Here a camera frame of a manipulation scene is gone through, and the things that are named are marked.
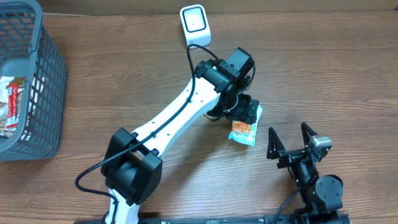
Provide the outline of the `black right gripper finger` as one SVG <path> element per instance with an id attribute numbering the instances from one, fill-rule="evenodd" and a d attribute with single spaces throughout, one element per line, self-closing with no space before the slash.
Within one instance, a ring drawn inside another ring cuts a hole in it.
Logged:
<path id="1" fill-rule="evenodd" d="M 306 122 L 301 123 L 302 136 L 305 146 L 314 146 L 318 135 Z"/>
<path id="2" fill-rule="evenodd" d="M 269 128 L 269 140 L 267 147 L 267 159 L 278 159 L 281 153 L 285 152 L 285 147 L 280 141 L 273 127 Z"/>

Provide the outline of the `teal tissue pack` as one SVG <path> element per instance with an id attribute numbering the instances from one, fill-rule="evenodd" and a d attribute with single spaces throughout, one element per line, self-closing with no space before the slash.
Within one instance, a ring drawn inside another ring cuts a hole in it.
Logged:
<path id="1" fill-rule="evenodd" d="M 232 139 L 240 144 L 255 146 L 257 125 L 259 123 L 262 112 L 263 108 L 261 105 L 259 105 L 256 111 L 257 120 L 253 124 L 246 124 L 240 121 L 233 121 L 232 129 L 229 134 L 229 139 Z"/>

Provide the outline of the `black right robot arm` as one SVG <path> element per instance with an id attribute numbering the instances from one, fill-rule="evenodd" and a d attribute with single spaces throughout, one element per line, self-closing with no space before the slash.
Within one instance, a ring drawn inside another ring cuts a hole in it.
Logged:
<path id="1" fill-rule="evenodd" d="M 301 124 L 304 148 L 285 149 L 274 128 L 269 128 L 267 158 L 277 159 L 277 167 L 286 168 L 297 190 L 289 195 L 278 208 L 274 223 L 348 223 L 348 216 L 341 216 L 343 207 L 343 181 L 337 175 L 319 176 L 316 163 L 329 153 L 332 140 L 317 134 L 307 123 Z M 292 214 L 281 215 L 283 208 L 296 195 L 300 195 L 303 207 Z"/>

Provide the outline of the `orange Kleenex tissue pack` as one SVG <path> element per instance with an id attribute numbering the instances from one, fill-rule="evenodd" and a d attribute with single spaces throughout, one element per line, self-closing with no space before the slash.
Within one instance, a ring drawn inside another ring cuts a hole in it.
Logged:
<path id="1" fill-rule="evenodd" d="M 240 121 L 232 122 L 232 132 L 234 133 L 248 133 L 252 132 L 252 125 Z"/>

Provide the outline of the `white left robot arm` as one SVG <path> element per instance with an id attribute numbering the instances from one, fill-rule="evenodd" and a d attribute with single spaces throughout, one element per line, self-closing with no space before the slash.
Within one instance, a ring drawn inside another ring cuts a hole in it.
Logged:
<path id="1" fill-rule="evenodd" d="M 111 195 L 103 223 L 138 223 L 140 204 L 160 183 L 163 159 L 174 142 L 203 114 L 238 124 L 257 121 L 259 102 L 244 94 L 255 72 L 252 56 L 238 47 L 226 60 L 201 61 L 193 78 L 155 118 L 133 132 L 117 130 L 101 173 Z"/>

